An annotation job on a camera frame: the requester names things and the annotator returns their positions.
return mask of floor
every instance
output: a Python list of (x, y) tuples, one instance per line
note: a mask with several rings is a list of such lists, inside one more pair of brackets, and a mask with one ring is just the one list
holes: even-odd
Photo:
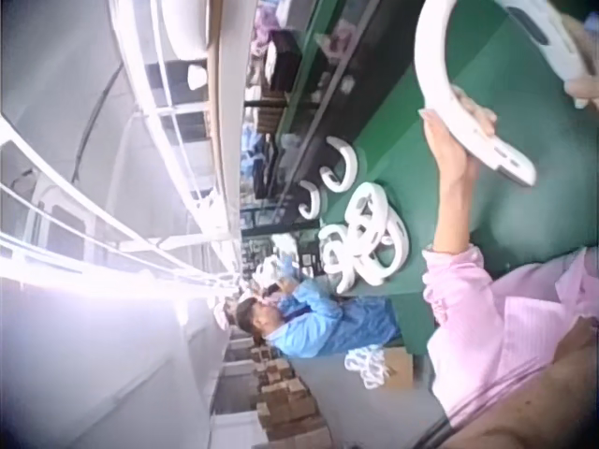
[(445, 415), (429, 390), (432, 368), (419, 360), (416, 387), (393, 390), (364, 388), (355, 372), (343, 366), (343, 355), (293, 360), (296, 373), (317, 398), (333, 440), (365, 449), (410, 447)]

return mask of white curved plastic part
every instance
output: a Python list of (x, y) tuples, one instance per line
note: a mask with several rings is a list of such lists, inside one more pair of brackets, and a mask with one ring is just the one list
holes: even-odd
[(343, 271), (341, 260), (338, 258), (339, 246), (331, 245), (333, 241), (327, 242), (322, 249), (323, 269), (327, 274), (339, 274)]
[[(562, 23), (562, 16), (548, 0), (495, 0), (518, 22), (513, 9), (524, 12), (545, 35), (548, 43), (543, 44), (531, 36), (531, 41), (543, 53), (549, 66), (563, 81), (577, 80), (588, 75), (582, 55), (574, 39)], [(575, 107), (582, 109), (588, 100), (575, 100)]]
[(328, 167), (320, 167), (320, 177), (322, 182), (329, 188), (330, 191), (340, 194), (347, 192), (354, 182), (358, 174), (358, 159), (356, 152), (349, 145), (349, 143), (341, 140), (340, 138), (334, 138), (333, 136), (327, 137), (327, 143), (336, 149), (345, 161), (345, 174), (343, 180), (339, 182), (337, 175), (333, 173)]
[(427, 108), (434, 109), (454, 137), (493, 170), (534, 185), (536, 170), (521, 152), (497, 137), (489, 138), (451, 88), (446, 72), (446, 31), (457, 0), (427, 0), (416, 27), (414, 64)]
[(345, 224), (327, 224), (318, 231), (318, 239), (323, 241), (333, 234), (337, 234), (341, 241), (345, 243), (347, 239), (347, 226)]
[(379, 287), (385, 282), (381, 276), (378, 276), (376, 271), (367, 268), (364, 263), (364, 259), (369, 258), (369, 255), (361, 255), (360, 257), (354, 257), (354, 270), (365, 283), (372, 287)]
[(343, 364), (345, 369), (359, 372), (364, 387), (368, 390), (382, 386), (389, 376), (389, 369), (385, 363), (385, 353), (377, 345), (349, 351)]
[(310, 202), (312, 203), (310, 208), (305, 204), (298, 206), (299, 214), (306, 220), (314, 220), (320, 213), (320, 192), (318, 187), (309, 181), (300, 181), (299, 185), (310, 192)]
[[(325, 272), (328, 274), (342, 273), (341, 281), (336, 288), (337, 294), (342, 295), (356, 282), (354, 264), (347, 253), (347, 247), (339, 240), (329, 241), (323, 249), (323, 257), (329, 261), (329, 265), (325, 262)], [(332, 263), (332, 257), (336, 259), (336, 263)]]
[(393, 241), (393, 247), (395, 249), (395, 255), (393, 255), (393, 260), (388, 267), (384, 267), (374, 253), (363, 255), (359, 259), (359, 263), (361, 264), (359, 271), (367, 272), (369, 278), (385, 279), (393, 275), (403, 266), (410, 253), (410, 240), (408, 239), (405, 224), (403, 224), (400, 216), (392, 208), (389, 208), (387, 233)]
[[(357, 218), (364, 213), (366, 206), (369, 207), (372, 218), (366, 230), (360, 233)], [(387, 195), (383, 187), (372, 182), (363, 182), (352, 194), (345, 209), (349, 253), (361, 256), (374, 251), (385, 234), (387, 217)]]

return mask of blue uniform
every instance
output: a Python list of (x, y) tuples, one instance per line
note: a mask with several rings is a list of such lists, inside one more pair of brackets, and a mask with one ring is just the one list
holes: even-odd
[(391, 303), (384, 297), (357, 297), (338, 304), (308, 279), (296, 288), (293, 298), (284, 301), (280, 307), (284, 315), (298, 307), (311, 309), (266, 336), (289, 357), (346, 353), (400, 336)]

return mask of cardboard box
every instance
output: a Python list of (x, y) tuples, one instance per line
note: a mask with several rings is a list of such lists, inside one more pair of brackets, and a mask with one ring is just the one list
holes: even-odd
[(316, 401), (312, 396), (289, 401), (289, 411), (292, 420), (316, 414)]
[(296, 449), (330, 449), (332, 444), (328, 427), (295, 436)]
[(308, 396), (308, 389), (299, 377), (287, 381), (287, 389), (289, 390), (289, 400), (298, 400)]
[(260, 388), (260, 397), (262, 401), (269, 406), (271, 404), (286, 404), (289, 399), (287, 396), (287, 385), (284, 382), (279, 382), (272, 385), (264, 385)]
[(263, 428), (270, 427), (272, 422), (270, 420), (269, 407), (265, 402), (258, 402), (256, 405), (256, 411), (258, 412), (258, 421)]
[(265, 428), (266, 435), (271, 442), (285, 439), (293, 439), (296, 435), (304, 433), (302, 426), (298, 423), (285, 423), (275, 427)]
[(254, 360), (256, 363), (260, 363), (262, 361), (260, 350), (258, 348), (252, 348), (250, 350), (250, 358), (252, 358), (252, 360)]
[(252, 449), (296, 449), (296, 444), (293, 438), (287, 438), (276, 442), (263, 442), (252, 446)]
[(276, 365), (282, 379), (293, 378), (293, 370), (291, 369), (291, 365), (289, 365), (289, 362), (287, 362), (284, 358), (277, 358)]
[(276, 426), (277, 424), (288, 423), (292, 419), (291, 406), (290, 404), (278, 404), (269, 406), (270, 412), (270, 426)]
[(384, 351), (389, 377), (384, 388), (408, 389), (414, 387), (414, 364), (405, 348), (389, 348)]
[(268, 362), (266, 362), (266, 372), (272, 373), (272, 374), (276, 374), (279, 372), (279, 369), (277, 368), (277, 362), (276, 360), (269, 360)]
[(312, 430), (318, 430), (321, 427), (327, 426), (327, 421), (319, 414), (304, 418), (299, 423), (304, 432), (311, 432)]
[(279, 372), (267, 372), (266, 375), (269, 378), (269, 384), (281, 382), (281, 374)]
[(260, 355), (262, 356), (262, 360), (271, 360), (272, 354), (270, 353), (269, 346), (260, 346)]

